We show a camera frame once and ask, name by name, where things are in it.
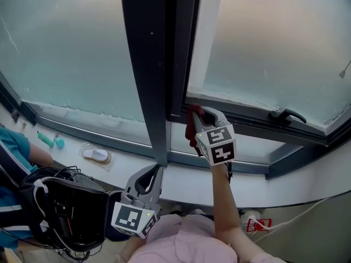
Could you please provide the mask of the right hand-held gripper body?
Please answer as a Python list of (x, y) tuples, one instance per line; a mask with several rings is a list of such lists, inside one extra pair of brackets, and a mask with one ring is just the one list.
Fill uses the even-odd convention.
[(231, 162), (236, 154), (236, 137), (232, 124), (209, 126), (209, 130), (195, 135), (197, 148), (210, 165)]

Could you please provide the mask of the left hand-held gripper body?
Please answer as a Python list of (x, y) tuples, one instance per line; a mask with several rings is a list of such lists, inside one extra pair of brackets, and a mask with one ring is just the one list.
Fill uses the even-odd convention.
[(145, 239), (158, 221), (160, 211), (159, 204), (122, 192), (121, 200), (114, 204), (111, 226), (120, 233)]

